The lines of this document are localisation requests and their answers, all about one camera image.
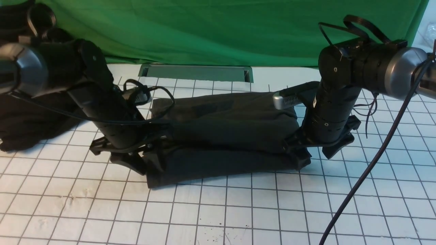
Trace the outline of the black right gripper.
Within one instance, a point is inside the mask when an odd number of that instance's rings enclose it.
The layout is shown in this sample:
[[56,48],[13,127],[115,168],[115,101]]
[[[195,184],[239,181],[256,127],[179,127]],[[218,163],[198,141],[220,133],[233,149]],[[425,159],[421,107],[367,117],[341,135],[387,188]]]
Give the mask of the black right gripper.
[[324,156],[331,159],[355,141],[351,131],[357,130],[361,121],[351,111],[360,93],[359,87],[336,89],[320,82],[313,102],[306,107],[301,127],[284,140],[295,170],[311,164],[308,147],[321,147]]

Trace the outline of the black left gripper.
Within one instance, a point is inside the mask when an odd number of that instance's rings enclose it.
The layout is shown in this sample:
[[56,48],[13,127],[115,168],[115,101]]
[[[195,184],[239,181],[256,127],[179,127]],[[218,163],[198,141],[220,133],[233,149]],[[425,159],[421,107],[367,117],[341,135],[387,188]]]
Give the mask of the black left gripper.
[[[129,83],[135,87],[146,86],[137,80],[126,81],[126,84]],[[163,90],[170,95],[162,86],[148,88],[151,93]],[[86,115],[86,120],[92,121],[103,134],[103,138],[93,141],[89,147],[94,154],[110,152],[111,163],[142,176],[166,174],[167,144],[159,142],[170,138],[170,123],[163,119],[170,107],[145,119],[136,106],[128,104],[123,98],[122,91],[127,89],[126,85],[120,89],[114,84],[103,86],[89,82],[71,88],[67,93]]]

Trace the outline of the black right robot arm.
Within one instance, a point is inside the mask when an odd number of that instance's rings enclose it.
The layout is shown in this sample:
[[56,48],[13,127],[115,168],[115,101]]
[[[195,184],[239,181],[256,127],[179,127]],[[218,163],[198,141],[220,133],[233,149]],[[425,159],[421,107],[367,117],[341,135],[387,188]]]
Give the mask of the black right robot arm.
[[430,54],[408,47],[407,41],[364,43],[356,38],[324,48],[318,58],[321,81],[303,83],[274,94],[274,106],[284,110],[304,104],[306,114],[296,132],[284,140],[284,150],[299,170],[310,164],[307,148],[322,147],[330,159],[354,141],[361,121],[351,112],[362,89],[404,100],[413,94],[435,98],[435,63]]

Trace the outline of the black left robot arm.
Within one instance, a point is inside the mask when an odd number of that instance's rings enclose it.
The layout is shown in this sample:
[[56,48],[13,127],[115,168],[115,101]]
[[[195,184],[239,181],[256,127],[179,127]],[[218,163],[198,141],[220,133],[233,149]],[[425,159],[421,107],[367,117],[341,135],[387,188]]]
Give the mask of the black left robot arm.
[[159,116],[145,119],[138,105],[151,102],[151,92],[162,86],[147,87],[129,79],[135,87],[120,89],[114,84],[102,51],[88,40],[66,43],[39,43],[21,37],[19,43],[1,47],[1,93],[73,118],[79,116],[35,100],[46,94],[66,92],[85,113],[82,120],[92,121],[103,134],[92,141],[94,155],[110,152],[110,161],[145,175],[163,172],[162,140],[170,136],[170,124]]

